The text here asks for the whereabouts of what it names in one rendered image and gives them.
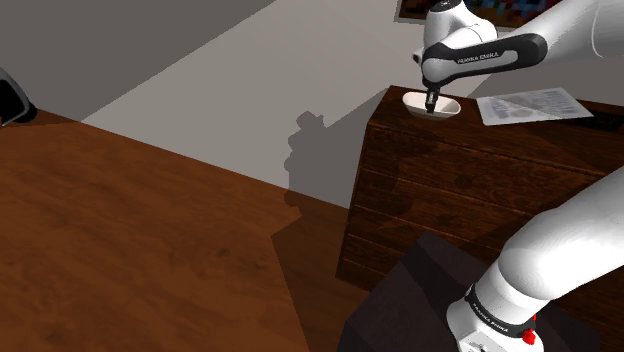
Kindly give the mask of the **white oval bowl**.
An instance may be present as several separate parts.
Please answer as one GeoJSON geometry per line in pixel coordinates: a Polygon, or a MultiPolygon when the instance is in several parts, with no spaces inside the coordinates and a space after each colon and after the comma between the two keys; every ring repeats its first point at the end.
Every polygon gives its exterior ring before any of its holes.
{"type": "Polygon", "coordinates": [[[435,109],[432,113],[428,113],[425,106],[426,97],[426,92],[411,91],[402,96],[402,102],[411,114],[431,119],[449,118],[461,111],[461,105],[458,101],[446,96],[439,96],[435,109]]]}

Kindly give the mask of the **dark wooden chest of drawers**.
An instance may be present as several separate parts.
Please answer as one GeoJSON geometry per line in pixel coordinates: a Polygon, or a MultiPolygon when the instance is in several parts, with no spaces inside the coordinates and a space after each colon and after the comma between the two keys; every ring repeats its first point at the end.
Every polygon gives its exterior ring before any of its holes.
{"type": "Polygon", "coordinates": [[[472,99],[434,120],[411,114],[403,95],[389,88],[366,126],[336,271],[368,296],[425,232],[489,266],[534,215],[624,166],[622,106],[486,126],[472,99]]]}

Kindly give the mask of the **white printed paper sheet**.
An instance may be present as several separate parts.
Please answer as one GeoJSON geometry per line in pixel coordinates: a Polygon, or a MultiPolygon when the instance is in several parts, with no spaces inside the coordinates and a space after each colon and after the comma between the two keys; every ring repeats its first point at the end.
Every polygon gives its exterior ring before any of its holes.
{"type": "Polygon", "coordinates": [[[593,117],[563,88],[549,88],[476,99],[486,126],[593,117]]]}

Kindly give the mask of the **dark robot stand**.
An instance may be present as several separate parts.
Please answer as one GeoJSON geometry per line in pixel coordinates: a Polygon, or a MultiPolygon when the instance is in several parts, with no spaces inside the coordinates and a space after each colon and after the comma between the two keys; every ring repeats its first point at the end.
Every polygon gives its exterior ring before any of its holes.
{"type": "Polygon", "coordinates": [[[425,232],[346,320],[337,352],[601,352],[554,297],[425,232]]]}

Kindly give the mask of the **black object with grey rim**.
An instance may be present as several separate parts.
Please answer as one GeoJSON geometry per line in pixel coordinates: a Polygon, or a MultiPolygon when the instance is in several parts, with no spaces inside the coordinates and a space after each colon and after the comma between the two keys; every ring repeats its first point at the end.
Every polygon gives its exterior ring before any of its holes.
{"type": "Polygon", "coordinates": [[[0,126],[28,123],[37,112],[20,85],[0,67],[0,126]]]}

